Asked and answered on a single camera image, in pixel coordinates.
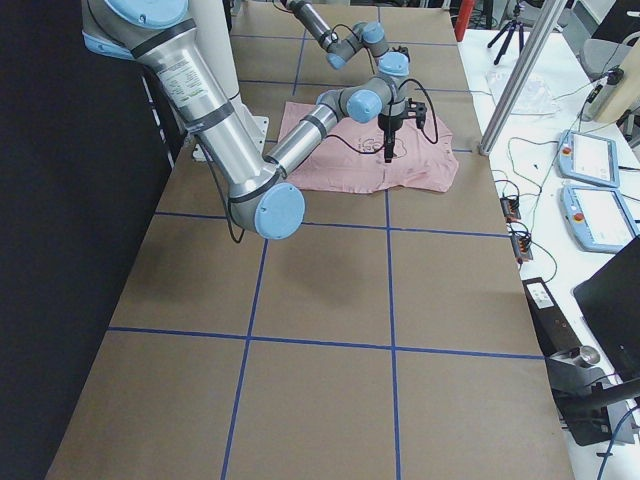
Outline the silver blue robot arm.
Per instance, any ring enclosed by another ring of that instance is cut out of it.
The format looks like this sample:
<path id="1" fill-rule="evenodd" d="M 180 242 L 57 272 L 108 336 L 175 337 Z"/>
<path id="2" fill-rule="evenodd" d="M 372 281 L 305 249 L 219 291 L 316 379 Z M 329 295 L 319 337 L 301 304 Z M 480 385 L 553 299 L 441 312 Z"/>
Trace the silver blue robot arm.
<path id="1" fill-rule="evenodd" d="M 265 239 L 284 239 L 301 225 L 305 200 L 287 177 L 343 119 L 367 123 L 377 116 L 385 157 L 393 156 L 395 132 L 408 108 L 404 84 L 409 59 L 389 48 L 378 22 L 360 22 L 340 38 L 308 1 L 285 1 L 325 51 L 343 67 L 366 49 L 377 72 L 366 83 L 330 90 L 268 154 L 252 133 L 252 116 L 239 97 L 228 23 L 220 1 L 84 1 L 83 37 L 88 50 L 135 61 L 158 79 L 163 93 L 224 175 L 225 213 L 230 222 Z"/>
<path id="2" fill-rule="evenodd" d="M 357 53 L 366 50 L 371 64 L 377 67 L 390 66 L 390 54 L 402 54 L 410 63 L 409 51 L 399 46 L 392 49 L 379 21 L 358 22 L 353 26 L 329 24 L 316 11 L 310 1 L 280 1 L 283 8 L 292 14 L 326 52 L 326 60 L 334 70 L 342 69 Z"/>

